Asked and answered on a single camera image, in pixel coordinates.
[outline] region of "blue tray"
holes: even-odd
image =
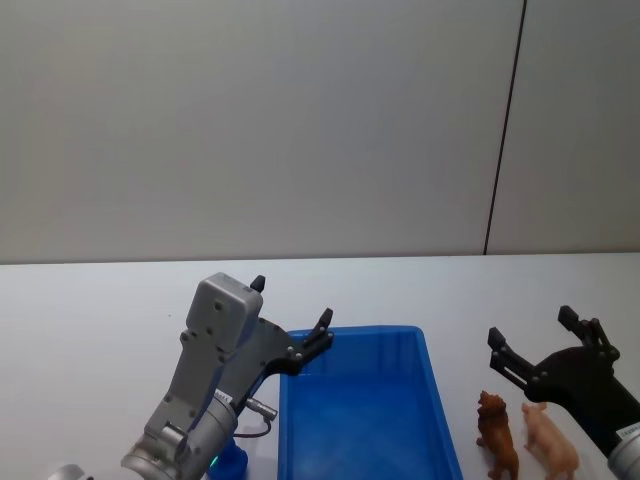
[[[332,331],[330,350],[281,377],[278,479],[462,479],[422,331]]]

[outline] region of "gray robot arm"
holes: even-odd
[[[87,475],[75,465],[49,480],[199,480],[233,436],[245,406],[269,375],[298,374],[331,346],[332,311],[304,341],[259,317],[264,277],[251,286],[218,273],[198,285],[180,334],[182,354],[169,390],[124,456],[121,469]]]

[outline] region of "brown toy lion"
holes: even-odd
[[[478,430],[482,437],[476,443],[480,447],[487,447],[496,456],[493,470],[489,470],[489,478],[500,480],[502,472],[507,470],[511,480],[517,480],[519,461],[513,449],[507,404],[498,395],[489,395],[484,390],[478,403]]]

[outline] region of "cable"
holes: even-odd
[[[267,425],[266,430],[258,433],[234,433],[233,434],[234,438],[260,438],[267,435],[271,431],[271,421],[266,417],[262,417],[262,419],[264,420],[264,423]]]

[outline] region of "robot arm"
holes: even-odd
[[[554,402],[569,411],[620,479],[640,480],[640,404],[613,375],[620,352],[597,318],[579,320],[563,306],[558,321],[582,342],[552,353],[538,365],[517,355],[500,333],[489,330],[490,366],[524,390],[533,402]]]
[[[264,379],[297,375],[331,346],[330,309],[302,342],[259,317],[264,283],[260,276],[245,286],[223,273],[200,282],[169,390],[122,459],[123,469],[95,480],[200,480],[232,438],[245,406],[260,408],[251,396]],[[50,480],[89,478],[68,465]]]

